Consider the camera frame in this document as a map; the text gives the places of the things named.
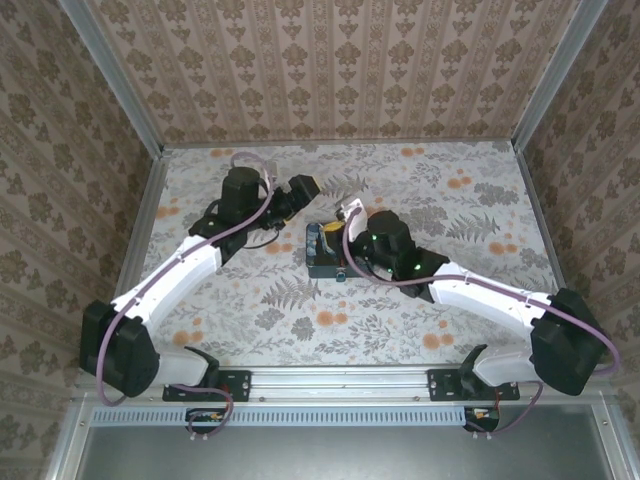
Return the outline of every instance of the purple cable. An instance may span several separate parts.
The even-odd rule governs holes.
[[[238,225],[236,225],[235,227],[231,227],[228,230],[225,230],[224,232],[212,237],[212,238],[207,238],[204,239],[202,242],[199,242],[197,244],[195,244],[194,246],[192,246],[191,248],[188,248],[187,250],[185,250],[181,257],[179,258],[175,258],[172,262],[168,263],[162,270],[160,270],[156,275],[154,275],[153,278],[151,278],[144,287],[142,287],[140,289],[140,291],[138,292],[138,294],[132,298],[129,303],[127,303],[122,310],[120,310],[116,316],[113,318],[113,320],[111,321],[111,323],[109,324],[109,327],[107,328],[107,331],[104,334],[104,337],[102,339],[102,343],[100,344],[100,350],[98,352],[98,363],[96,365],[96,383],[97,383],[97,390],[98,390],[98,396],[100,397],[100,400],[102,400],[102,403],[105,404],[108,407],[116,407],[118,405],[120,405],[125,399],[126,396],[123,395],[121,398],[119,398],[118,400],[112,401],[109,400],[107,398],[107,395],[105,394],[104,391],[104,383],[103,383],[103,374],[104,374],[104,360],[105,357],[107,355],[107,347],[109,346],[109,342],[111,341],[111,337],[113,336],[113,332],[115,332],[116,328],[118,327],[118,324],[122,321],[122,319],[124,318],[124,316],[127,314],[127,312],[133,308],[134,305],[136,305],[137,302],[139,302],[142,297],[144,297],[144,295],[151,290],[151,288],[153,288],[153,286],[158,283],[160,281],[160,279],[162,277],[164,277],[167,273],[169,273],[171,271],[171,269],[173,267],[175,267],[178,263],[180,263],[181,258],[184,259],[186,257],[188,257],[189,255],[191,255],[192,253],[196,252],[197,250],[200,250],[201,248],[207,247],[215,242],[217,242],[218,240],[221,240],[225,237],[228,237],[229,235],[232,235],[236,232],[239,232],[240,230],[242,230],[243,228],[247,227],[248,225],[251,225],[254,221],[256,221],[260,215],[262,215],[264,213],[264,211],[269,207],[269,203],[271,202],[271,198],[273,197],[273,178],[271,177],[271,175],[269,174],[269,171],[267,169],[267,164],[265,163],[264,160],[262,160],[262,158],[260,158],[258,155],[255,155],[253,153],[249,153],[249,152],[238,152],[235,153],[234,155],[231,156],[231,161],[232,164],[235,163],[235,160],[238,157],[247,157],[250,158],[252,160],[256,160],[257,162],[259,162],[262,165],[262,168],[264,170],[264,176],[266,177],[267,181],[268,181],[268,190],[267,190],[267,197],[265,198],[263,204],[260,206],[260,208],[258,209],[258,211],[256,213],[254,213],[251,217],[247,218],[244,222],[239,223]],[[201,389],[201,390],[196,390],[196,391],[206,391],[206,390],[210,390],[210,389]]]
[[[533,408],[533,406],[538,402],[538,400],[540,400],[540,397],[542,396],[542,390],[544,389],[544,383],[542,382],[520,382],[520,383],[534,383],[536,385],[538,385],[538,391],[536,392],[536,394],[533,396],[533,398],[531,399],[531,401],[529,402],[529,405],[527,405],[527,408],[525,408],[523,410],[523,412],[518,415],[518,417],[511,422],[509,425],[502,427],[502,428],[498,428],[497,430],[494,430],[493,432],[487,432],[484,428],[482,428],[481,426],[470,422],[467,420],[467,425],[472,426],[473,428],[475,428],[476,430],[486,433],[487,437],[489,435],[498,435],[500,433],[506,433],[509,430],[511,430],[512,428],[514,428],[516,425],[518,425],[520,422],[522,422],[522,420],[524,420],[524,417],[527,416],[527,414],[531,411],[531,409]]]
[[[233,402],[233,397],[228,393],[225,392],[224,390],[220,390],[219,388],[198,388],[198,387],[189,387],[187,385],[173,385],[174,388],[177,388],[179,390],[184,390],[185,392],[195,392],[195,393],[215,393],[218,395],[222,395],[227,402],[229,402],[229,410],[227,411],[227,414],[224,416],[224,418],[222,419],[222,421],[220,422],[220,424],[210,433],[207,433],[208,436],[213,437],[214,435],[217,435],[218,433],[220,433],[220,430],[222,430],[224,428],[224,426],[229,423],[229,420],[231,420],[231,414],[233,414],[233,406],[234,406],[234,402]],[[191,435],[195,435],[195,432],[193,431],[193,420],[197,417],[201,417],[202,415],[206,415],[207,412],[194,412],[191,414],[191,416],[189,417],[189,423],[187,424],[187,430],[189,430],[189,433]]]
[[[590,333],[591,335],[596,337],[598,340],[600,340],[611,352],[611,355],[613,356],[613,364],[609,367],[593,372],[594,375],[608,375],[616,372],[620,367],[620,352],[618,352],[618,349],[615,347],[615,345],[604,334],[599,332],[597,329],[593,328],[591,325],[586,324],[582,320],[575,318],[574,316],[569,315],[568,313],[564,313],[558,310],[557,308],[552,307],[551,305],[542,303],[538,300],[530,299],[526,295],[522,295],[521,293],[512,292],[510,290],[499,287],[497,285],[493,285],[491,283],[482,281],[478,278],[467,277],[465,275],[436,275],[433,277],[424,277],[424,278],[417,278],[415,280],[401,280],[401,281],[394,282],[394,281],[380,280],[365,273],[356,264],[356,262],[353,260],[353,257],[351,256],[351,252],[349,251],[349,236],[348,234],[346,234],[349,231],[349,227],[351,226],[351,223],[355,219],[356,215],[358,215],[361,211],[362,211],[362,208],[358,207],[351,213],[351,215],[349,216],[349,219],[347,220],[347,224],[345,225],[345,235],[342,236],[342,249],[344,250],[344,255],[347,258],[347,262],[349,263],[349,266],[351,266],[351,268],[353,268],[361,277],[364,277],[380,285],[391,285],[396,287],[401,287],[406,285],[419,285],[422,283],[438,282],[442,280],[456,280],[460,282],[472,283],[474,285],[478,285],[480,287],[486,288],[493,292],[497,292],[502,295],[505,295],[509,298],[513,298],[514,300],[517,300],[519,302],[528,303],[529,305],[533,305],[534,307],[542,308],[543,310],[549,313],[552,313],[553,315],[556,315],[562,318],[563,320],[566,320],[567,322],[575,325],[576,327],[579,327],[585,330],[586,332]]]

